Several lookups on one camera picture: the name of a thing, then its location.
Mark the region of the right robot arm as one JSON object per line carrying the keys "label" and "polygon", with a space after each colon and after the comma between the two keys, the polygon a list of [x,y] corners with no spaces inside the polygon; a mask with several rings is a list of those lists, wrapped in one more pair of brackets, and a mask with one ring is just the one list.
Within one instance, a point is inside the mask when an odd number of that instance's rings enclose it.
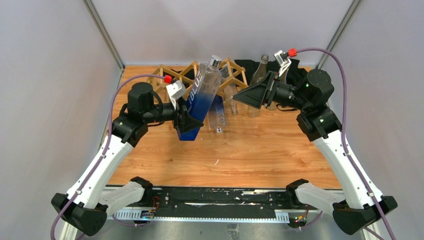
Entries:
{"label": "right robot arm", "polygon": [[305,179],[286,186],[285,201],[292,209],[309,205],[329,214],[346,234],[358,231],[380,220],[397,208],[394,197],[384,195],[371,181],[342,135],[342,123],[327,106],[334,92],[329,74],[310,70],[295,85],[281,82],[269,71],[259,83],[240,90],[233,99],[253,108],[275,102],[299,110],[297,123],[323,154],[342,187],[335,194],[314,186]]}

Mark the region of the clear glass bottle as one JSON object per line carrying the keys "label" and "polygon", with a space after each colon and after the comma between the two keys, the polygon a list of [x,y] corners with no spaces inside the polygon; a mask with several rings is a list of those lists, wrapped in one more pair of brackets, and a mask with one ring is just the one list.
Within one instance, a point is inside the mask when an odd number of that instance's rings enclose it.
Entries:
{"label": "clear glass bottle", "polygon": [[258,64],[256,71],[253,73],[250,79],[249,86],[253,86],[259,83],[261,79],[266,76],[268,61],[269,61],[269,55],[263,54],[260,58],[260,62]]}

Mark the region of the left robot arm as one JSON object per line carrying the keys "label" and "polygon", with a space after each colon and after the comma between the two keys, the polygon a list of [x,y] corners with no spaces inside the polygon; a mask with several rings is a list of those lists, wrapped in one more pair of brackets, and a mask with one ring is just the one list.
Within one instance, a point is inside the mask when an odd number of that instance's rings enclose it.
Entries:
{"label": "left robot arm", "polygon": [[176,130],[186,133],[203,126],[201,121],[189,115],[184,84],[177,80],[165,88],[170,99],[168,103],[162,102],[150,83],[134,84],[127,94],[127,103],[112,121],[89,167],[66,193],[57,193],[52,198],[51,203],[60,218],[86,236],[96,235],[109,217],[128,205],[158,206],[152,183],[141,177],[134,177],[109,193],[103,192],[117,167],[150,127],[171,121]]}

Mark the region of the blue labelled bottle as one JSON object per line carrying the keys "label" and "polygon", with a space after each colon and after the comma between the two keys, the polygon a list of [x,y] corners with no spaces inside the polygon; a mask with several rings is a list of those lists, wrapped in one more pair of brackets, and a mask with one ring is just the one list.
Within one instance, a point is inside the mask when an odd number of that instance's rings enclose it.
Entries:
{"label": "blue labelled bottle", "polygon": [[222,58],[212,55],[208,63],[200,63],[192,88],[189,92],[186,107],[188,114],[201,123],[212,105],[222,84],[219,66]]}

